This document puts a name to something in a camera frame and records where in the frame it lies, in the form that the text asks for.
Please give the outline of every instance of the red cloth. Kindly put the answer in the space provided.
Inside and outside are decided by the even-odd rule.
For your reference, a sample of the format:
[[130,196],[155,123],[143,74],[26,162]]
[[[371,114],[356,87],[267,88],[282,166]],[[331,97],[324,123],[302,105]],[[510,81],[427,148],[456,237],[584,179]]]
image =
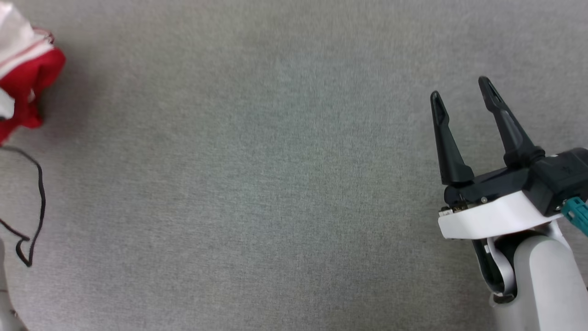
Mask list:
[[[37,104],[41,92],[50,86],[65,65],[65,56],[57,48],[38,58],[21,63],[0,79],[0,88],[14,99],[14,116],[0,122],[0,144],[19,125],[36,128],[42,124]],[[34,98],[29,102],[31,91]]]

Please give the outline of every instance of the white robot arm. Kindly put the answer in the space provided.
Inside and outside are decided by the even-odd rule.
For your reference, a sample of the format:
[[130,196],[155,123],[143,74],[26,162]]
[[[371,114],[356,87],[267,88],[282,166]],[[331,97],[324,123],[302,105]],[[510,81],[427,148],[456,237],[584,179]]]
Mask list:
[[546,157],[490,80],[480,77],[479,85],[500,131],[506,168],[474,176],[435,91],[437,156],[447,185],[441,232],[472,241],[500,330],[587,330],[588,291],[557,222],[565,217],[588,235],[588,150]]
[[4,270],[4,251],[4,242],[0,239],[0,331],[27,331],[10,301]]

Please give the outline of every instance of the red and white fabric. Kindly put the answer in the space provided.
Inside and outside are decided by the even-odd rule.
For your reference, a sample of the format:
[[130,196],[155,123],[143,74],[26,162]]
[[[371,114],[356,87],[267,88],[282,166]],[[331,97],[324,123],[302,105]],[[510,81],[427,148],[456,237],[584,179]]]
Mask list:
[[[0,2],[0,145],[22,125],[42,124],[38,97],[50,86],[65,64],[65,56],[53,45],[53,35],[33,28],[13,4]],[[14,100],[11,112],[10,101]]]

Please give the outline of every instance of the black wire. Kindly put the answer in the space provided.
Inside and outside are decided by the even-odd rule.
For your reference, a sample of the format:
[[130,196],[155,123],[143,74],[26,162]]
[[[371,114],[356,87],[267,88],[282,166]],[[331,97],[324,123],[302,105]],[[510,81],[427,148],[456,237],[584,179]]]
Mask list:
[[39,173],[39,195],[41,196],[41,212],[39,213],[39,225],[37,226],[37,230],[35,232],[35,235],[33,236],[33,240],[31,241],[31,248],[29,248],[28,259],[23,254],[21,245],[22,245],[23,241],[30,241],[31,238],[14,230],[6,222],[4,222],[3,220],[0,219],[0,224],[2,224],[8,231],[10,231],[11,233],[13,233],[21,238],[18,241],[18,243],[16,244],[16,255],[18,255],[18,257],[22,260],[22,262],[27,267],[30,267],[31,265],[33,265],[33,252],[35,251],[35,243],[36,243],[37,237],[39,237],[39,233],[41,232],[41,228],[43,227],[43,219],[45,218],[46,201],[45,201],[45,187],[43,186],[43,169],[41,169],[41,165],[34,158],[32,158],[29,154],[27,154],[26,152],[24,152],[20,148],[16,148],[16,147],[12,147],[12,146],[0,146],[0,148],[5,151],[17,153],[17,154],[24,156],[25,158],[27,158],[30,162],[32,162],[37,167],[37,171]]

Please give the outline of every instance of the gray carpet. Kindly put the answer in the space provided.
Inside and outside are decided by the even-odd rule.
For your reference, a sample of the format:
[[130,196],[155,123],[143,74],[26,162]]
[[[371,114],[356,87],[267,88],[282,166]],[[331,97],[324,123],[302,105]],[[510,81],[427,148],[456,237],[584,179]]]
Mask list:
[[[477,174],[503,165],[482,74],[548,153],[588,147],[584,0],[16,4],[68,57],[10,141],[48,195],[33,268],[1,231],[31,330],[492,330],[437,227],[430,93]],[[35,169],[0,170],[32,234]]]

